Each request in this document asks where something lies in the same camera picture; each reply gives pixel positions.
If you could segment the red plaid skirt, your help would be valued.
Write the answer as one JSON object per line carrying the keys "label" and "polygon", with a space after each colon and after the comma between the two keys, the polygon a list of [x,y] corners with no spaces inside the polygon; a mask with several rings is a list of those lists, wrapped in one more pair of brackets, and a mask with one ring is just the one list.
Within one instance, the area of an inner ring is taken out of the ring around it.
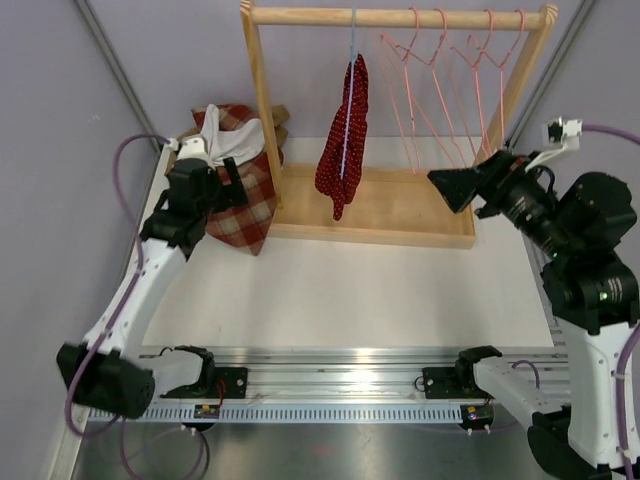
{"label": "red plaid skirt", "polygon": [[[202,112],[206,107],[191,111],[199,134]],[[238,166],[238,171],[248,195],[248,205],[211,215],[206,233],[244,253],[257,256],[266,241],[277,206],[265,147],[253,160]]]}

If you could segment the small white skirt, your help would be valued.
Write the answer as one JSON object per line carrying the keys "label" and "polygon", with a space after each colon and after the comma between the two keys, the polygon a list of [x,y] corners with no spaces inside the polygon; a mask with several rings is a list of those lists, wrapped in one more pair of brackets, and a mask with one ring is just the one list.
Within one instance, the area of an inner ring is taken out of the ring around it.
{"label": "small white skirt", "polygon": [[265,140],[262,123],[248,106],[209,104],[202,114],[200,135],[207,144],[209,166],[222,166],[227,158],[240,166],[263,151]]}

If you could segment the red polka dot skirt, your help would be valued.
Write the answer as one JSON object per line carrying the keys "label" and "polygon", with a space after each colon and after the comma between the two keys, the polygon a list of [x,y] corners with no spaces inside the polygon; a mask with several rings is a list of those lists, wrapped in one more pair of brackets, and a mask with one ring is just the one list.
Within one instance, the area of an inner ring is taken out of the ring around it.
{"label": "red polka dot skirt", "polygon": [[342,103],[331,123],[314,185],[331,199],[332,217],[339,221],[353,202],[362,178],[368,130],[369,75],[364,57],[357,54],[344,77]]}

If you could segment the pink wire hanger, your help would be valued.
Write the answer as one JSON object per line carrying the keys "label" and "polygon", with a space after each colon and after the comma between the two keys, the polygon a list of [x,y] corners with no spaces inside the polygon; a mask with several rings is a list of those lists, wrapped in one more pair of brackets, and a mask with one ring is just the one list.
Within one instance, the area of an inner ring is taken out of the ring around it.
{"label": "pink wire hanger", "polygon": [[408,10],[413,15],[413,36],[409,44],[403,45],[395,40],[387,31],[380,31],[375,36],[375,52],[387,88],[393,110],[393,117],[398,128],[407,163],[411,173],[417,175],[422,171],[421,154],[417,144],[414,98],[409,78],[409,62],[413,46],[420,31],[420,19],[418,10],[414,6],[409,7]]}
{"label": "pink wire hanger", "polygon": [[[496,58],[491,54],[489,49],[489,46],[492,40],[491,39],[488,47],[486,48],[485,56],[483,57],[483,60],[486,60],[487,62],[491,63],[499,72],[499,75],[498,75],[499,97],[498,97],[496,110],[490,122],[488,122],[485,119],[485,115],[484,115],[485,127],[487,128],[487,132],[489,136],[489,144],[490,144],[489,157],[501,148],[502,141],[505,138],[507,123],[511,119],[513,110],[517,103],[516,94],[508,93],[508,90],[513,81],[518,83],[520,80],[521,75],[518,71],[518,67],[515,66],[513,68],[512,73],[509,76],[506,75],[507,67],[509,66],[510,59],[512,55],[518,50],[521,43],[521,39],[526,34],[526,14],[523,10],[518,9],[514,13],[509,13],[506,16],[506,19],[514,19],[516,16],[519,17],[519,20],[517,22],[518,28],[513,28],[513,31],[517,31],[517,36],[515,37],[515,40],[511,45],[511,47],[504,53],[504,55],[501,58]],[[495,31],[500,29],[504,30],[504,27],[502,26],[503,24],[502,15],[500,13],[493,12],[493,19],[494,19],[494,31],[493,31],[493,35],[494,35]],[[488,158],[486,158],[485,155],[482,153],[481,143],[480,143],[480,149],[478,150],[478,153],[476,155],[476,162],[481,162]]]}
{"label": "pink wire hanger", "polygon": [[[432,52],[431,57],[429,59],[425,59],[414,52],[414,46],[418,39],[419,32],[421,30],[420,12],[417,8],[413,6],[411,6],[409,10],[413,13],[413,16],[414,16],[414,34],[407,46],[396,44],[395,49],[397,50],[397,54],[401,59],[401,63],[403,66],[403,72],[404,72],[404,78],[405,78],[405,90],[406,90],[407,99],[409,102],[410,120],[411,120],[411,128],[412,128],[411,140],[415,139],[415,121],[414,121],[413,108],[414,106],[416,106],[420,116],[422,117],[426,125],[431,130],[433,137],[437,140],[437,142],[442,147],[451,165],[453,167],[456,167],[458,165],[466,166],[467,163],[465,161],[465,156],[457,140],[457,136],[455,133],[455,128],[454,128],[451,114],[448,108],[448,104],[442,90],[441,82],[438,77],[438,66],[439,64],[442,64],[444,66],[444,71],[449,81],[449,85],[452,91],[455,91],[455,84],[452,81],[450,64],[448,63],[447,54],[446,54],[446,50],[449,48],[449,38],[448,38],[448,30],[447,30],[448,24],[447,24],[445,12],[440,8],[435,9],[435,12],[440,15],[440,18],[442,21],[442,30],[441,30],[441,33],[439,34],[437,45],[434,51]],[[442,109],[442,113],[445,115],[446,124],[449,129],[450,143],[457,151],[457,154],[460,157],[460,163],[457,163],[457,161],[453,157],[453,154],[443,146],[439,134],[436,132],[435,127],[432,125],[430,117],[427,115],[424,108],[415,100],[415,96],[413,95],[413,92],[412,92],[412,84],[411,84],[411,81],[409,80],[409,65],[411,60],[415,60],[418,63],[429,68],[429,71],[432,77],[432,82],[433,82],[433,85]]]}
{"label": "pink wire hanger", "polygon": [[453,50],[471,68],[472,80],[475,89],[476,106],[478,110],[481,129],[481,150],[485,157],[488,158],[490,153],[490,144],[487,128],[485,127],[484,121],[479,68],[482,64],[483,57],[485,56],[486,48],[488,47],[489,42],[492,39],[494,31],[494,19],[493,12],[490,9],[485,9],[484,12],[487,14],[489,20],[489,29],[484,41],[480,42],[474,34],[469,34],[466,43],[466,53],[460,50],[453,43],[449,43],[449,49]]}

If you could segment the blue wire hanger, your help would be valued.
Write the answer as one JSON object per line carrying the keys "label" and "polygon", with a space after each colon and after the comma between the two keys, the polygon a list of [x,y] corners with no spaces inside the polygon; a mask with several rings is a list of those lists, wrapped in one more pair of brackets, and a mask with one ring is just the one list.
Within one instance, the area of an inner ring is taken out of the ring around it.
{"label": "blue wire hanger", "polygon": [[358,53],[356,51],[356,27],[357,27],[357,8],[352,7],[351,9],[351,26],[350,26],[350,61],[349,61],[349,84],[348,84],[348,97],[347,97],[347,108],[346,108],[346,117],[345,117],[345,127],[344,127],[344,135],[343,135],[343,148],[341,155],[341,165],[340,165],[340,179],[345,183],[346,180],[346,170],[347,170],[347,162],[348,162],[348,152],[349,152],[349,139],[350,139],[350,130],[351,130],[351,119],[352,119],[352,110],[353,110],[353,96],[354,96],[354,83],[355,83],[355,64],[357,61]]}

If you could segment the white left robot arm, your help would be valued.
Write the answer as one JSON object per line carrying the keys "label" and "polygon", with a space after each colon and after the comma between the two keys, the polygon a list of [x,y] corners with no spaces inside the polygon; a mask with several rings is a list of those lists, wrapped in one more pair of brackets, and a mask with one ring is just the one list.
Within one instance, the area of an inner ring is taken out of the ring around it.
{"label": "white left robot arm", "polygon": [[157,398],[198,398],[223,391],[214,355],[181,345],[140,355],[148,326],[169,286],[204,238],[214,213],[243,206],[248,197],[231,158],[222,170],[181,159],[137,237],[133,269],[95,326],[77,344],[65,343],[56,363],[68,389],[67,406],[137,419]]}

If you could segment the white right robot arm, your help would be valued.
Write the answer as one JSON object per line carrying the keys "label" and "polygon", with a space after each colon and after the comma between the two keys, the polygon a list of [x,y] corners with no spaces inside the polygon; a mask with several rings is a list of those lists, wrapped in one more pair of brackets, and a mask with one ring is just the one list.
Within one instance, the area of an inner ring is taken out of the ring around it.
{"label": "white right robot arm", "polygon": [[639,283],[616,252],[637,220],[631,193],[614,176],[587,172],[557,195],[539,182],[546,171],[533,157],[500,150],[428,178],[451,211],[481,199],[479,218],[505,217],[546,255],[541,279],[565,342],[570,400],[544,396],[492,346],[461,351],[451,377],[463,395],[496,400],[518,421],[547,474],[635,479],[631,356],[639,339]]}

